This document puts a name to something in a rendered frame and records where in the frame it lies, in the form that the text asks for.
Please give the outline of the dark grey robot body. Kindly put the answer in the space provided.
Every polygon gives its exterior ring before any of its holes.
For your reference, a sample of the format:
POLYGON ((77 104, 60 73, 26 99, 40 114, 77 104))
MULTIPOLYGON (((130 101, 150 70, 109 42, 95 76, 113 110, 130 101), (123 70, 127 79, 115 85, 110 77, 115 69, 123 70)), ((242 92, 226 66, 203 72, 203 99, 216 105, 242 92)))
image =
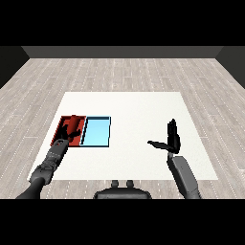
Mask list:
POLYGON ((119 181, 113 180, 109 189, 97 191, 94 199, 151 199, 146 190, 136 189, 132 180, 126 181, 126 187, 120 188, 119 181))

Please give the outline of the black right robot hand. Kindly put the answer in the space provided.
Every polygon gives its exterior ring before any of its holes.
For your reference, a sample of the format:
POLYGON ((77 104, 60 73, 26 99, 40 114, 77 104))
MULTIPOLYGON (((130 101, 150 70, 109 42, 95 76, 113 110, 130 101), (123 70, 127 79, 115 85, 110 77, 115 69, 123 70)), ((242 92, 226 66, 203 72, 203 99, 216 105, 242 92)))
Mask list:
POLYGON ((155 148, 165 149, 170 153, 178 154, 181 147, 180 136, 177 133, 177 124, 172 119, 167 124, 167 143, 148 141, 148 143, 155 148))

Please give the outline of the shallow red open box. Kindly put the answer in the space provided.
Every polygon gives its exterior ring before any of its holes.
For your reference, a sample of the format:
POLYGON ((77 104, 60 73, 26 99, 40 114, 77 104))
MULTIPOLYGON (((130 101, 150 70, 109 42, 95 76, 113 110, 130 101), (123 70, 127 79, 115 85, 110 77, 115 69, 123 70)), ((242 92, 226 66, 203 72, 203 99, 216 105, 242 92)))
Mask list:
MULTIPOLYGON (((59 123, 57 125, 57 128, 56 128, 56 132, 54 134, 54 137, 50 143, 50 145, 53 145, 54 142, 56 140, 58 140, 58 132, 59 132, 59 128, 62 127, 63 125, 67 124, 68 125, 68 132, 71 133, 71 128, 70 128, 70 120, 71 120, 71 117, 72 116, 62 116, 59 120, 59 123)), ((69 142, 69 147, 79 147, 80 146, 80 141, 82 139, 82 130, 83 130, 83 127, 85 126, 85 120, 86 120, 86 117, 85 116, 78 116, 79 117, 79 123, 78 123, 78 128, 77 130, 80 130, 80 135, 75 137, 73 139, 73 141, 69 142)))

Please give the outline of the shallow light blue open box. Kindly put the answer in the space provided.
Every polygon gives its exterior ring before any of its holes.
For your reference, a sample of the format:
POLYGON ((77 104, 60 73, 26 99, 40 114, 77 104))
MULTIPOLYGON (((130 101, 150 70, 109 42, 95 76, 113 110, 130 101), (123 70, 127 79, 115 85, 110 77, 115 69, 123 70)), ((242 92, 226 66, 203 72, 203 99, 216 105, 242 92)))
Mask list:
POLYGON ((80 137, 81 147, 109 147, 111 118, 89 116, 80 137))

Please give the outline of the small red can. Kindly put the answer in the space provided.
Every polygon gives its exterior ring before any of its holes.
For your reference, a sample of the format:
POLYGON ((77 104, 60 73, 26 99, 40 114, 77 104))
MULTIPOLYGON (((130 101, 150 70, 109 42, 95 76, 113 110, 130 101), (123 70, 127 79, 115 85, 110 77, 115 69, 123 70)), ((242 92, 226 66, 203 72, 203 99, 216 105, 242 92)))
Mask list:
POLYGON ((78 123, 79 123, 79 117, 76 115, 73 115, 70 120, 70 128, 71 131, 74 132, 78 128, 78 123))

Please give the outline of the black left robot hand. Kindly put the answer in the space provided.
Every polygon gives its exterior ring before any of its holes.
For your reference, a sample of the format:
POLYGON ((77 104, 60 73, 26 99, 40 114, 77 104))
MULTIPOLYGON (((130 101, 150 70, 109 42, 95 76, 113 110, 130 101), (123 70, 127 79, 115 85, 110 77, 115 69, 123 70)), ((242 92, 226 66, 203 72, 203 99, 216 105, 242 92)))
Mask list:
POLYGON ((80 130, 69 133, 67 124, 60 127, 58 132, 59 139, 68 140, 69 142, 73 141, 73 139, 79 135, 80 135, 80 130))

